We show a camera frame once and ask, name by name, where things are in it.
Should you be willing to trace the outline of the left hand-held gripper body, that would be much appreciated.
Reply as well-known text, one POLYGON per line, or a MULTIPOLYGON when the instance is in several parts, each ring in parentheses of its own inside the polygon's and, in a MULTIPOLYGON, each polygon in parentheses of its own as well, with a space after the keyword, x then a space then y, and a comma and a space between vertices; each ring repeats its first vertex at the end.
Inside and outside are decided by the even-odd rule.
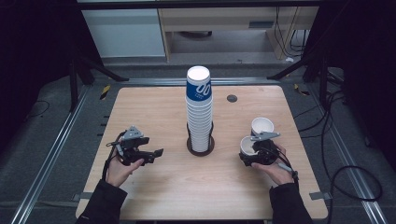
POLYGON ((118 154, 123 165, 129 166, 137 160, 139 142, 143 136, 135 126, 130 127, 121 135, 118 140, 118 154))

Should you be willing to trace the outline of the white cabinet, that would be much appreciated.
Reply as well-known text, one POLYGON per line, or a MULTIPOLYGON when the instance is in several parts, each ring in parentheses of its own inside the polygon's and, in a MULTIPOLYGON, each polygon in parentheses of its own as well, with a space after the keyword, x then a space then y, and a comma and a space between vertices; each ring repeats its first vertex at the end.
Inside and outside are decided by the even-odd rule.
POLYGON ((83 10, 102 58, 163 57, 156 9, 83 10))

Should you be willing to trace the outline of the person's right hand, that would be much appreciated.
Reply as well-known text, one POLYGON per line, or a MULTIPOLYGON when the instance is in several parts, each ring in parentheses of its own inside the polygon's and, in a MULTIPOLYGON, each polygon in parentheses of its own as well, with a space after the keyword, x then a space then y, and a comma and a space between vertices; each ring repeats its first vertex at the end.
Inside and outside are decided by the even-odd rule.
POLYGON ((293 183, 293 177, 291 173, 291 169, 287 167, 285 160, 286 160, 286 149, 283 148, 280 144, 276 144, 276 147, 280 150, 279 158, 272 163, 271 165, 263 165, 260 163, 253 162, 251 166, 264 172, 267 174, 274 183, 277 185, 284 185, 293 183))

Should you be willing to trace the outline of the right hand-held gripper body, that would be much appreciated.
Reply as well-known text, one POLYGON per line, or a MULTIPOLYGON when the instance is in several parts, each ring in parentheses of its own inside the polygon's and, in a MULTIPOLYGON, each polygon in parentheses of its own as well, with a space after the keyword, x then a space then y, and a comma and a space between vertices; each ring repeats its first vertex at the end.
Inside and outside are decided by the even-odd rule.
POLYGON ((250 137, 254 150, 253 162, 270 165, 277 160, 279 151, 273 142, 275 137, 279 137, 279 133, 261 132, 250 137))

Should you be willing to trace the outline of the stack of white paper cups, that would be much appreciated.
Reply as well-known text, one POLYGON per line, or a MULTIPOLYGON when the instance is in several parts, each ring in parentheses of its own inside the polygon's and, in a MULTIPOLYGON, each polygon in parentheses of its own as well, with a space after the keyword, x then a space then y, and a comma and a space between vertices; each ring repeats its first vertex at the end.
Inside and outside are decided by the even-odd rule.
POLYGON ((201 65, 187 72, 186 106, 191 150, 204 153, 209 150, 212 130, 212 87, 210 71, 201 65))

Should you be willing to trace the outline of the grey table bracket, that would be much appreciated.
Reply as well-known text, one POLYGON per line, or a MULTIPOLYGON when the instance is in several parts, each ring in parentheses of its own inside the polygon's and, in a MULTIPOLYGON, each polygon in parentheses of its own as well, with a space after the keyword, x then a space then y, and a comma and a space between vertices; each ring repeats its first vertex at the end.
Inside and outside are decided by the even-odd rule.
POLYGON ((81 193, 77 193, 74 194, 72 197, 72 201, 73 202, 79 202, 81 199, 86 199, 89 200, 92 196, 91 192, 81 192, 81 193))
POLYGON ((309 196, 310 196, 312 201, 314 201, 314 200, 327 201, 327 200, 330 200, 332 198, 332 195, 329 192, 321 192, 321 191, 310 192, 309 196))

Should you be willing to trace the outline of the black metal stand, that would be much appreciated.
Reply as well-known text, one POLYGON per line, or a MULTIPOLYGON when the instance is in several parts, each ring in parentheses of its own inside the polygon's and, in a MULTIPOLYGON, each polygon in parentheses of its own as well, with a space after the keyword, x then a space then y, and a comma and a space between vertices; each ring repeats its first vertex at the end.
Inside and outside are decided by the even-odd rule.
POLYGON ((328 60, 326 56, 314 56, 310 54, 303 57, 299 62, 287 67, 281 72, 268 77, 270 80, 280 80, 287 74, 297 70, 306 65, 303 80, 305 82, 312 82, 316 77, 319 77, 319 102, 324 108, 327 108, 327 76, 328 76, 328 60))
POLYGON ((128 81, 126 77, 120 77, 110 70, 106 69, 103 65, 95 63, 94 61, 86 58, 79 57, 73 59, 69 64, 69 83, 70 83, 70 95, 71 95, 71 105, 70 111, 73 112, 78 106, 78 77, 84 85, 91 85, 94 82, 93 74, 91 70, 94 69, 107 77, 117 81, 124 82, 128 81))

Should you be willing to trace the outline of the person's left hand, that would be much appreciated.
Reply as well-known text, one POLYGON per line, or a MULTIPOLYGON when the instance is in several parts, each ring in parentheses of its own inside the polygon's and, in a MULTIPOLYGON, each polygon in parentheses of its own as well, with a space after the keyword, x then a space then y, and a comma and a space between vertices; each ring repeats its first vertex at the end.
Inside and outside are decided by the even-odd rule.
POLYGON ((108 170, 106 173, 106 182, 113 187, 120 187, 127 178, 137 170, 142 163, 143 159, 140 159, 129 166, 123 165, 117 156, 114 156, 109 163, 108 170))

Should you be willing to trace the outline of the light wooden desk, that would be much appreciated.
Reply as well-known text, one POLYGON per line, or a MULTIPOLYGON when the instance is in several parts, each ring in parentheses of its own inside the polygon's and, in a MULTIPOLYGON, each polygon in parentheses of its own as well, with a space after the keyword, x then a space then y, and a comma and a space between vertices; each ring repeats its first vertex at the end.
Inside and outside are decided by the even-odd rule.
POLYGON ((318 7, 159 9, 163 34, 217 30, 265 30, 277 59, 286 57, 292 33, 310 30, 318 7))

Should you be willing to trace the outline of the blue banded paper cup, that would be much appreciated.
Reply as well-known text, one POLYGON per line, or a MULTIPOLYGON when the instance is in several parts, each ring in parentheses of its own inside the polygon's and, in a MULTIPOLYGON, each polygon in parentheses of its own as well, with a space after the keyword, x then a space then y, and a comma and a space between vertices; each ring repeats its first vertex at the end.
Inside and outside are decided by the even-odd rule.
POLYGON ((251 121, 251 134, 256 135, 262 132, 271 133, 275 129, 274 123, 268 118, 258 117, 251 121))
POLYGON ((256 155, 257 152, 254 150, 253 145, 254 141, 252 141, 249 136, 245 136, 240 141, 240 152, 246 156, 256 155))

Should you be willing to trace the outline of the black cup holder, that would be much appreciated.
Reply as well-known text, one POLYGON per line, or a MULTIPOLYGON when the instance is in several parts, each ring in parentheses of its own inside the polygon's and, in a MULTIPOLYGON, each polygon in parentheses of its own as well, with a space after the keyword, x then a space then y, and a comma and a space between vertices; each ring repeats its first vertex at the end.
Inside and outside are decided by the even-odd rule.
POLYGON ((214 123, 212 122, 211 125, 212 125, 212 126, 211 126, 210 133, 209 133, 209 136, 208 136, 208 146, 207 146, 207 150, 206 150, 206 151, 203 151, 203 152, 197 152, 197 151, 195 151, 195 150, 192 148, 191 132, 190 132, 189 124, 188 124, 188 123, 186 124, 187 131, 188 131, 188 138, 187 138, 186 145, 187 145, 187 150, 190 152, 190 154, 192 154, 192 155, 194 155, 194 156, 197 156, 197 157, 203 157, 203 156, 209 155, 209 154, 213 151, 213 149, 214 149, 214 147, 215 147, 215 139, 214 139, 214 137, 212 136, 213 129, 214 129, 214 123))

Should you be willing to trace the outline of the aluminium floor rail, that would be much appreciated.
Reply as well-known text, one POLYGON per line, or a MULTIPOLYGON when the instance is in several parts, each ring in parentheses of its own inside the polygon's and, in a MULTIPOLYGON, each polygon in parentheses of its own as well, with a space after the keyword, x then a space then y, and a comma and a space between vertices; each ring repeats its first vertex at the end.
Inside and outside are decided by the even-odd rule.
MULTIPOLYGON (((129 78, 121 84, 143 87, 184 86, 186 78, 129 78)), ((239 86, 239 85, 276 85, 278 80, 267 77, 213 77, 211 83, 215 86, 239 86)))
POLYGON ((349 198, 353 198, 361 202, 367 217, 371 224, 389 224, 382 208, 380 207, 378 200, 383 196, 384 189, 379 179, 371 173, 369 170, 359 166, 355 159, 352 157, 345 141, 342 139, 336 125, 332 119, 332 103, 333 98, 337 95, 331 93, 327 95, 327 108, 324 108, 319 102, 318 88, 309 85, 308 90, 311 92, 313 99, 318 106, 320 114, 323 116, 323 126, 320 132, 320 151, 321 161, 326 173, 326 176, 330 180, 331 192, 336 189, 335 181, 339 175, 343 172, 347 174, 347 177, 355 190, 354 196, 349 195, 349 198), (326 158, 325 158, 325 137, 329 136, 335 147, 342 166, 337 168, 333 174, 329 172, 326 158))
POLYGON ((64 144, 78 118, 78 115, 80 114, 82 107, 86 102, 87 95, 90 92, 91 88, 91 86, 82 86, 81 93, 78 95, 78 102, 76 104, 76 107, 68 113, 62 129, 58 132, 46 159, 44 159, 37 175, 35 176, 34 182, 32 183, 25 196, 22 198, 22 201, 19 203, 19 206, 17 207, 10 221, 10 224, 26 223, 28 217, 33 211, 39 195, 41 194, 50 176, 53 166, 55 165, 60 153, 64 148, 64 144))

